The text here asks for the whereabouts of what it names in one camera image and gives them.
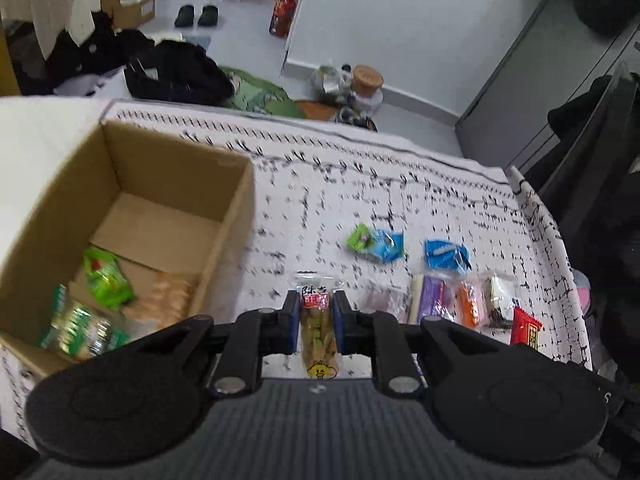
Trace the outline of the dark purple clear-wrapped snack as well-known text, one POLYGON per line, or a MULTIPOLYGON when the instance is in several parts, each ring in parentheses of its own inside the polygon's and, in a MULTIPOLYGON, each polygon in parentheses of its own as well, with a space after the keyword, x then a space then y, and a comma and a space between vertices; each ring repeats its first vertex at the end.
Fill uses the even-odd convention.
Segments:
POLYGON ((359 310, 364 313, 385 312, 405 323, 409 312, 409 295, 395 286, 367 284, 359 310))

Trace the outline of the purple wafer snack packet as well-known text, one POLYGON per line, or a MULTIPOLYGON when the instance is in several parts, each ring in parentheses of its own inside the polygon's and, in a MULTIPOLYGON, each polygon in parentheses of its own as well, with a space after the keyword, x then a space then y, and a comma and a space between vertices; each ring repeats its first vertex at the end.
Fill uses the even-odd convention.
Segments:
POLYGON ((419 324, 424 316, 438 316, 452 321, 452 288, 442 274, 420 274, 413 278, 410 289, 409 323, 419 324))

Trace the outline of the green bean snack packet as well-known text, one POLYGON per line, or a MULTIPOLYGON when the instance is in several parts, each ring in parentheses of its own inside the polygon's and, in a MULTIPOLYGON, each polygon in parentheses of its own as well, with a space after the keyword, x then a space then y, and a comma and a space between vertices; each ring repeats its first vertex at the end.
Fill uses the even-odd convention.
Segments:
POLYGON ((300 271, 295 274, 300 298, 300 355, 307 375, 314 379, 333 379, 338 375, 338 351, 331 300, 342 283, 333 276, 300 271))

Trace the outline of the orange candy clear bag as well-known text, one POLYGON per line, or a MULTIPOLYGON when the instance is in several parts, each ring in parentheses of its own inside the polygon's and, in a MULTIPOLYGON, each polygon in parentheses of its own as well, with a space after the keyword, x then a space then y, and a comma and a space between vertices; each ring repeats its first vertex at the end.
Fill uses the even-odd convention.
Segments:
POLYGON ((458 321, 463 326, 470 330, 477 330, 488 324, 488 313, 481 281, 460 281, 457 284, 456 298, 458 321))

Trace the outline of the red snack packet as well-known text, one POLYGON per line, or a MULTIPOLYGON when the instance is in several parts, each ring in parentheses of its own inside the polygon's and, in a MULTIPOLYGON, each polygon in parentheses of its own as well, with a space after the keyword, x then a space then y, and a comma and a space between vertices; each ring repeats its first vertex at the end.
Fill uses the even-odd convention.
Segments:
POLYGON ((529 348, 537 350, 539 348, 539 333, 542 330, 542 323, 536 320, 533 315, 528 314, 520 307, 515 307, 513 311, 513 321, 510 345, 526 344, 529 348))

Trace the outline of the light blue snack packet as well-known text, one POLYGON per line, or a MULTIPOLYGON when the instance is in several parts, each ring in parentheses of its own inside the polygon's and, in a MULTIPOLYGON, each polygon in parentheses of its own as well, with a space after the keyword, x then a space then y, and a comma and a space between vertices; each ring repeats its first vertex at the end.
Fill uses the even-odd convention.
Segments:
POLYGON ((404 255, 404 233, 372 230, 373 244, 369 254, 382 263, 390 263, 404 255))

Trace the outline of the green small snack packet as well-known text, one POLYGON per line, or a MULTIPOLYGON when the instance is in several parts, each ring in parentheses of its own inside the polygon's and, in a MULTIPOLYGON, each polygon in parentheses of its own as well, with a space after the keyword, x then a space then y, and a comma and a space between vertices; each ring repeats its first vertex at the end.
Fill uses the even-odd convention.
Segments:
POLYGON ((364 223, 359 223, 347 239, 348 247, 354 252, 367 252, 372 244, 372 230, 364 223))

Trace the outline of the orange cracker packet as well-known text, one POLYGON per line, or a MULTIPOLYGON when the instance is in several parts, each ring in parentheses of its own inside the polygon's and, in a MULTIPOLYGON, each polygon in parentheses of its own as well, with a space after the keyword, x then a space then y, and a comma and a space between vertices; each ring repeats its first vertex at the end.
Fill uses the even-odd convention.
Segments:
POLYGON ((166 328, 183 321, 189 313, 198 279, 188 274, 157 273, 150 291, 130 310, 133 318, 157 322, 166 328))

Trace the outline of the patterned white bed cloth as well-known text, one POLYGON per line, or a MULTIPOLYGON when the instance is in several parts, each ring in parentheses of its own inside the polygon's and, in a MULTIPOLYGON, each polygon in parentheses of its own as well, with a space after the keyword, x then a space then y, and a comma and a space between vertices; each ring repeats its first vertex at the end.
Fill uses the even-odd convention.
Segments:
POLYGON ((592 363, 564 240, 516 170, 387 136, 142 102, 1 102, 1 426, 30 440, 41 379, 197 314, 278 308, 289 290, 455 292, 502 276, 539 351, 592 363))

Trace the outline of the blue crumpled snack packet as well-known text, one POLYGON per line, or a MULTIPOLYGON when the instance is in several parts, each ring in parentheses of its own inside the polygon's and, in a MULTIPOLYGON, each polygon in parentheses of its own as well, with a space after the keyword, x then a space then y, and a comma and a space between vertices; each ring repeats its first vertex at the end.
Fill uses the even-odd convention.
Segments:
POLYGON ((423 244, 424 259, 431 269, 465 274, 472 269, 469 252, 464 245, 449 240, 426 240, 423 244))

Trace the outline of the brown cardboard box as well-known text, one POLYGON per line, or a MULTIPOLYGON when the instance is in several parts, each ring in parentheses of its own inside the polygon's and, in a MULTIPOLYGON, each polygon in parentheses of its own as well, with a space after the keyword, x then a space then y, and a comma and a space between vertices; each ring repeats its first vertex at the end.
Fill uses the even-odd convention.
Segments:
POLYGON ((2 263, 2 344, 39 377, 70 366, 37 342, 55 286, 85 284, 90 246, 119 258, 137 296, 157 272, 191 275, 188 313, 232 320, 254 212, 247 156, 126 122, 96 127, 46 186, 2 263))

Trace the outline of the bright green snack bag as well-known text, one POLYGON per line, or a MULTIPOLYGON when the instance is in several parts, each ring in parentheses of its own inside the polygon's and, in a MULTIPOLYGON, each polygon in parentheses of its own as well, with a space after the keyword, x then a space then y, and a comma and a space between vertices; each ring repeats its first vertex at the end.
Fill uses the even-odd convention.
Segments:
POLYGON ((129 281, 120 270, 116 255, 90 246, 82 253, 82 263, 91 295, 100 306, 118 310, 136 298, 129 281))

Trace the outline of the green white snack pack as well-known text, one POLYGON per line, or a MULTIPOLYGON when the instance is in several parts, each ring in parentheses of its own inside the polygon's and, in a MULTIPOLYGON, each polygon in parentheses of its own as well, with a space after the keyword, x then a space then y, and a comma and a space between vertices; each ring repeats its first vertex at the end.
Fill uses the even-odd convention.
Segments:
POLYGON ((84 362, 118 349, 130 341, 126 320, 117 311, 91 307, 70 296, 67 287, 55 287, 52 316, 38 347, 84 362))

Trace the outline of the sneakers on orange mat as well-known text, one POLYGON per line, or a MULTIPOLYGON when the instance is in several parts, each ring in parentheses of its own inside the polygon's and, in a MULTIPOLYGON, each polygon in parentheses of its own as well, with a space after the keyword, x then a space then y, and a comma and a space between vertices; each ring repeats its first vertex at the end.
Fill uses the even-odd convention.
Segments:
POLYGON ((353 126, 369 131, 378 131, 375 122, 367 115, 361 115, 351 107, 342 107, 333 117, 333 121, 338 124, 353 126))

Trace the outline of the green dinosaur rug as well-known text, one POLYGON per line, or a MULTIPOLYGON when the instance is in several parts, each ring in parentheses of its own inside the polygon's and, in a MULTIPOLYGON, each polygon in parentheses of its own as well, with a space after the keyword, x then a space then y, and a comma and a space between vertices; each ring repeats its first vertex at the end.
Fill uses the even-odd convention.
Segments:
POLYGON ((240 112, 306 119, 305 112, 286 91, 272 82, 256 77, 245 70, 221 66, 231 81, 233 96, 222 104, 240 112))

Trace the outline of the clear plastic bag clutter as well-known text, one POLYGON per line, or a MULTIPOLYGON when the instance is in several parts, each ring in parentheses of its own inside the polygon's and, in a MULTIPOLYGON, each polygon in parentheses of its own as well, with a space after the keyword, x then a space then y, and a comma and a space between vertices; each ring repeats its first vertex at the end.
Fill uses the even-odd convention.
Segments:
POLYGON ((309 79, 316 99, 324 104, 346 106, 352 92, 352 73, 349 69, 349 65, 319 66, 309 79))

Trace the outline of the wooden lidded jar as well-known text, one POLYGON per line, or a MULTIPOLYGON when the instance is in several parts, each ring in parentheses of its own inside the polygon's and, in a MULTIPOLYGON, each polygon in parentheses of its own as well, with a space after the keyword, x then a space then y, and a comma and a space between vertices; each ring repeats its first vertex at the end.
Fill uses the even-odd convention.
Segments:
POLYGON ((352 91, 370 98, 383 87, 383 76, 371 66, 359 64, 352 70, 352 91))

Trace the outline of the black bag on floor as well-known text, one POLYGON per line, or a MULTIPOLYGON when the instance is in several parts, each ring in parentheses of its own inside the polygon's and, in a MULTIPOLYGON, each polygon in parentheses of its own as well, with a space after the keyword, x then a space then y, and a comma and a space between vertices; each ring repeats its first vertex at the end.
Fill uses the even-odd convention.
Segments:
POLYGON ((125 66, 127 89, 138 100, 219 106, 234 96, 224 71, 197 44, 163 40, 125 66))

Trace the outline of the black slipper left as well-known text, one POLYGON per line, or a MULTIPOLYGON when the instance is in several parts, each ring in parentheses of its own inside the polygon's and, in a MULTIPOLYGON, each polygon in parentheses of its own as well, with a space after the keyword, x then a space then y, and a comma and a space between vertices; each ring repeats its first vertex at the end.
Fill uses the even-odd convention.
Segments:
POLYGON ((185 4, 182 6, 174 21, 175 28, 189 28, 194 24, 194 6, 185 4))

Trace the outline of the open cardboard box floor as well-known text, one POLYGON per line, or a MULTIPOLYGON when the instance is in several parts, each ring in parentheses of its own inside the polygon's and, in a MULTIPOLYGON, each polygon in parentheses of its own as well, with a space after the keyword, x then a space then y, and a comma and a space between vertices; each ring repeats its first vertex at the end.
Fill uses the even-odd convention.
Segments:
POLYGON ((136 29, 155 18, 155 0, 119 0, 114 6, 114 29, 136 29))

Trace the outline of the wooden table with cloth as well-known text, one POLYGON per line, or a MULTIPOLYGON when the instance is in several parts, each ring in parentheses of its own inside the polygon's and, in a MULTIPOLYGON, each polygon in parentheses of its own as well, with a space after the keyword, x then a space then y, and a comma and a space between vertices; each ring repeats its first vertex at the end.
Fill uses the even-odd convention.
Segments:
POLYGON ((52 84, 80 73, 84 44, 96 30, 91 0, 1 0, 2 21, 34 26, 52 84))

